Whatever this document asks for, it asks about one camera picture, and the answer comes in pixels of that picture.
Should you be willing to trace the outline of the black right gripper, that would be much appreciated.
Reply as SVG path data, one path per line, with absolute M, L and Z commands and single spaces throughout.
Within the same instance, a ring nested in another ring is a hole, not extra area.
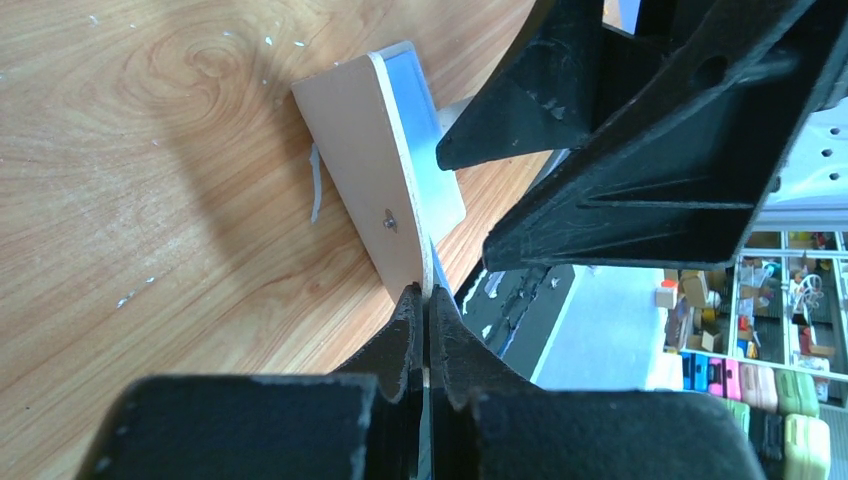
M 804 122 L 847 90 L 843 1 L 538 1 L 436 148 L 565 159 L 493 227 L 492 271 L 732 262 Z

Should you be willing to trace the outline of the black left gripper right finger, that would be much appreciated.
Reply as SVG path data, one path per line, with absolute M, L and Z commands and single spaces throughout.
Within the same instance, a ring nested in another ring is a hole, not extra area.
M 702 394 L 549 391 L 490 351 L 452 295 L 429 300 L 436 479 L 761 479 L 748 437 Z

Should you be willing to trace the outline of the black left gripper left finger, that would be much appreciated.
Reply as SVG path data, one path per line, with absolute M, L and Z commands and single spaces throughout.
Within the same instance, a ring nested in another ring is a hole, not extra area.
M 323 375 L 154 375 L 109 408 L 81 479 L 413 479 L 423 295 Z

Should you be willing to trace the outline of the white card holder wallet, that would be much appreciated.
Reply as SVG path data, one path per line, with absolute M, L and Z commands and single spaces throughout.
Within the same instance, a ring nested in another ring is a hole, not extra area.
M 437 244 L 466 217 L 454 172 L 441 169 L 442 120 L 412 42 L 295 82 L 296 104 L 392 300 L 438 284 Z

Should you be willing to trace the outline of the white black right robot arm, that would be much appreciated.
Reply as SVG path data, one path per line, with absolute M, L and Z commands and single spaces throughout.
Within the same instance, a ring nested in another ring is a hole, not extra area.
M 493 227 L 492 271 L 712 270 L 755 230 L 847 226 L 847 5 L 538 1 L 436 148 L 559 162 Z

